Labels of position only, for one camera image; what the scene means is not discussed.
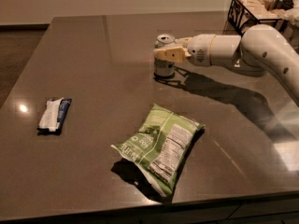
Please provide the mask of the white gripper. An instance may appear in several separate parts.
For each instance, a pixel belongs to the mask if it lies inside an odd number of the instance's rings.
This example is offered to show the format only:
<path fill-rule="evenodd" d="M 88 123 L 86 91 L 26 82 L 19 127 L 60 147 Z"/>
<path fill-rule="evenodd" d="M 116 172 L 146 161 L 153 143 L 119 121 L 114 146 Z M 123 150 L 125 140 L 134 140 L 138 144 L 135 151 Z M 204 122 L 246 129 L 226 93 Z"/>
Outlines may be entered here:
<path fill-rule="evenodd" d="M 209 67 L 212 42 L 215 37 L 215 35 L 197 35 L 192 39 L 178 38 L 174 41 L 174 47 L 155 49 L 154 57 L 171 63 L 182 63 L 188 58 L 193 65 Z"/>

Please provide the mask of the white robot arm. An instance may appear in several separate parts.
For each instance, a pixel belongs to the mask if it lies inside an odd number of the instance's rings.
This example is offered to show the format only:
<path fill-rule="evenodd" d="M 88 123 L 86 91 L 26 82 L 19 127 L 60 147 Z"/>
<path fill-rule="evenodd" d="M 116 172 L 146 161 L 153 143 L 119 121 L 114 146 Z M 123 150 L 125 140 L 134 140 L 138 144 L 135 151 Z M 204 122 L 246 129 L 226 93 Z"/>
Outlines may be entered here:
<path fill-rule="evenodd" d="M 221 66 L 249 77 L 269 73 L 299 105 L 299 54 L 269 25 L 254 25 L 243 35 L 158 35 L 153 55 L 156 77 L 171 77 L 174 65 L 185 61 L 202 67 Z"/>

